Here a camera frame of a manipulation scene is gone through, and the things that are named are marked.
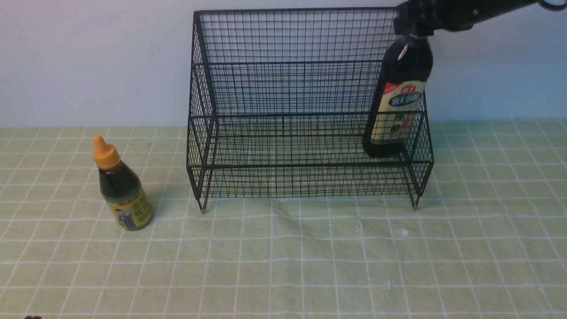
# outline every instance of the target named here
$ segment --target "metal wire mesh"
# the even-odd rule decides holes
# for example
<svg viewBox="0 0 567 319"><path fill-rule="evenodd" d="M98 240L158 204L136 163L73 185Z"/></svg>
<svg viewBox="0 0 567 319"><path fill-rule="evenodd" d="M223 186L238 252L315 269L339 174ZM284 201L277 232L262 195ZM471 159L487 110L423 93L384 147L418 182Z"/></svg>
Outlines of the metal wire mesh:
<svg viewBox="0 0 567 319"><path fill-rule="evenodd" d="M394 13L196 12L187 166L197 200L421 196L433 165L425 102L403 114L407 138L389 135L406 139L402 154L375 159L362 149Z"/></svg>

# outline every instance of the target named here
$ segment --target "bottle cap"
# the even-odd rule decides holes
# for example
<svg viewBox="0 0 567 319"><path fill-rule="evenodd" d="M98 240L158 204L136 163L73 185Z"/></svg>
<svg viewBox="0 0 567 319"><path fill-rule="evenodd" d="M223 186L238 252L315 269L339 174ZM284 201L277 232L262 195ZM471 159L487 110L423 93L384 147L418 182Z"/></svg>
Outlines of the bottle cap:
<svg viewBox="0 0 567 319"><path fill-rule="evenodd" d="M100 135L95 135L92 141L95 144L95 149L92 150L92 157L100 169L113 168L120 162L120 155L114 145L107 144Z"/></svg>

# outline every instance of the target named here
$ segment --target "bottle label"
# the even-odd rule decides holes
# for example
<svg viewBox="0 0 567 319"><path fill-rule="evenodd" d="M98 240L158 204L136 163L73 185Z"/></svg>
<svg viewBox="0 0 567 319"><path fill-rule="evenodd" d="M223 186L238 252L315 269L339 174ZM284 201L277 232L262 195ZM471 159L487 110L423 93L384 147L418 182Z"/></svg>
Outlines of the bottle label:
<svg viewBox="0 0 567 319"><path fill-rule="evenodd" d="M116 221L126 230L144 227L153 216L146 193L141 186L138 186L127 196L105 198L105 200Z"/></svg>
<svg viewBox="0 0 567 319"><path fill-rule="evenodd" d="M417 111L426 83L421 81L386 83L372 130L372 143L389 144L393 141L403 141L408 137L413 114L405 112ZM380 112L400 113L380 114Z"/></svg>

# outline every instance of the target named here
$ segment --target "vinegar bottle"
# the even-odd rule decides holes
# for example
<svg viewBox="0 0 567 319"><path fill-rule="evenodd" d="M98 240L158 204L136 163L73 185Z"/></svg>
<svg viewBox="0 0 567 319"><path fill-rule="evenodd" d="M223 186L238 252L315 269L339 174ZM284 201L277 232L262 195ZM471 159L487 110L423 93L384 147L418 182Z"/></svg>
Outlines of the vinegar bottle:
<svg viewBox="0 0 567 319"><path fill-rule="evenodd" d="M388 157L404 150L411 111L420 106L432 68L433 54L426 37L403 35L388 48L362 135L367 155Z"/></svg>

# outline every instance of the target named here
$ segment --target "sauce bottle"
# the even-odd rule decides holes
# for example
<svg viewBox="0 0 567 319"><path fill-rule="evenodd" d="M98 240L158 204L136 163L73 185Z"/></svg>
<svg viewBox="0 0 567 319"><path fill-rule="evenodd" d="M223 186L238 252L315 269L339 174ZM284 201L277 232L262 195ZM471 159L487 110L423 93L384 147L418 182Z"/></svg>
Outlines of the sauce bottle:
<svg viewBox="0 0 567 319"><path fill-rule="evenodd" d="M92 157L99 168L100 192L118 224L126 230L139 230L153 218L140 178L122 160L112 144L102 136L92 138Z"/></svg>
<svg viewBox="0 0 567 319"><path fill-rule="evenodd" d="M432 68L433 54L426 37L403 35L388 48L362 135L367 155L388 157L404 150L414 115L411 111L420 106Z"/></svg>

